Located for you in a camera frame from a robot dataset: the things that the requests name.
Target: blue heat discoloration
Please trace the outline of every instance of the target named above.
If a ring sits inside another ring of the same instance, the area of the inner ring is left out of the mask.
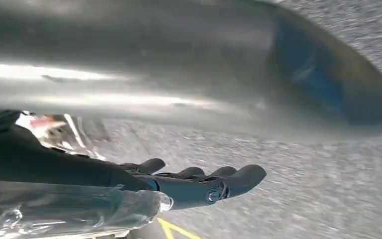
[[[328,73],[332,57],[303,31],[286,23],[279,23],[276,41],[280,64],[291,73],[290,79],[304,91],[315,97],[327,109],[343,114],[343,87]]]

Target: finger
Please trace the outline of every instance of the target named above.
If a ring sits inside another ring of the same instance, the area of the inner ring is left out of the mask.
[[[201,168],[189,167],[176,174],[177,178],[187,179],[192,176],[203,176],[204,171]]]
[[[228,198],[244,194],[256,187],[266,176],[264,168],[258,165],[247,165],[223,182],[228,188]]]
[[[231,176],[236,173],[236,169],[230,166],[221,167],[214,171],[210,176]]]
[[[140,164],[140,170],[142,170],[144,173],[155,173],[166,166],[166,163],[159,159],[159,158],[152,158],[144,163]]]

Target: chrome exhaust pipe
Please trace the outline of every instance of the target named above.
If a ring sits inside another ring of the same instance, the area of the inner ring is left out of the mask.
[[[382,133],[382,74],[279,5],[0,0],[0,110],[286,141]]]

